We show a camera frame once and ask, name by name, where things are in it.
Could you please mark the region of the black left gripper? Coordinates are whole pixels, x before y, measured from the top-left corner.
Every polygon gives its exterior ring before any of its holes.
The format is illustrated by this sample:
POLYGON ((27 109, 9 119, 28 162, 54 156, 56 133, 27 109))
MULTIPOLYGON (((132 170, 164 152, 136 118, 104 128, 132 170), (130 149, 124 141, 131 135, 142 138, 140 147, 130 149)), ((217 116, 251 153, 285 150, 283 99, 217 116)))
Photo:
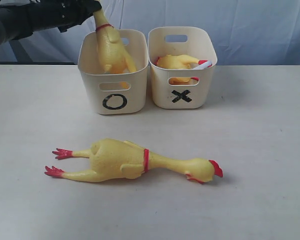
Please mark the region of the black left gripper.
POLYGON ((98 0, 34 0, 29 7, 29 22, 35 32, 58 28, 63 33, 100 10, 98 0))

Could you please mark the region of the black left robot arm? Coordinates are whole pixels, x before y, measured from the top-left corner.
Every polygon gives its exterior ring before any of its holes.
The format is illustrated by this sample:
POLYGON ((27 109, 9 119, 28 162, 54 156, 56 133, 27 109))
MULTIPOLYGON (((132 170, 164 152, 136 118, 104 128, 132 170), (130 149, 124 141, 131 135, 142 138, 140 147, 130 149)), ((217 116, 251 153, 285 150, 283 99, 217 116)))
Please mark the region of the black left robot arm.
POLYGON ((0 45, 47 29, 66 32, 101 9, 98 0, 30 0, 0 4, 0 45))

